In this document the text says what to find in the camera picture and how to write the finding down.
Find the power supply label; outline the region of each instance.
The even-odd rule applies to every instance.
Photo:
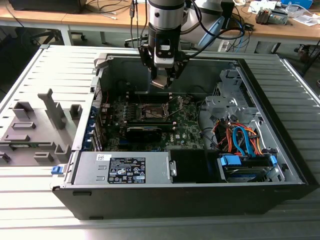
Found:
[[[108,183],[110,184],[145,184],[145,157],[110,158]]]

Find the sticker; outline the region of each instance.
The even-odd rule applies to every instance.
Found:
[[[110,161],[111,154],[97,154],[96,161]]]
[[[144,157],[112,157],[110,159],[108,183],[110,184],[145,184],[146,158]]]
[[[30,146],[29,145],[10,145],[10,147],[13,147],[13,148],[29,148]]]

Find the motherboard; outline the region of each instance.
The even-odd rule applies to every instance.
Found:
[[[170,93],[117,97],[107,109],[104,151],[203,149],[197,103],[192,96]]]

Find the slotted metal table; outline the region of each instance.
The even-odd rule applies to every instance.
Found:
[[[117,48],[116,52],[138,51]],[[0,103],[0,136],[11,123],[12,107],[29,101],[45,108],[37,93],[52,88],[63,108],[87,99],[96,75],[98,53],[110,47],[43,46]],[[203,57],[212,53],[203,53]],[[215,53],[214,57],[243,58],[276,113],[320,182],[320,99],[285,59],[277,55]],[[0,167],[0,233],[11,239],[319,239],[320,190],[289,200],[264,215],[197,218],[81,221],[51,192],[51,167]]]

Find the chair wheel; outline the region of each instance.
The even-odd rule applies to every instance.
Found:
[[[37,42],[37,40],[35,40],[35,39],[31,39],[31,40],[30,40],[30,43],[31,43],[32,45],[34,45],[34,46],[38,45],[38,42]]]

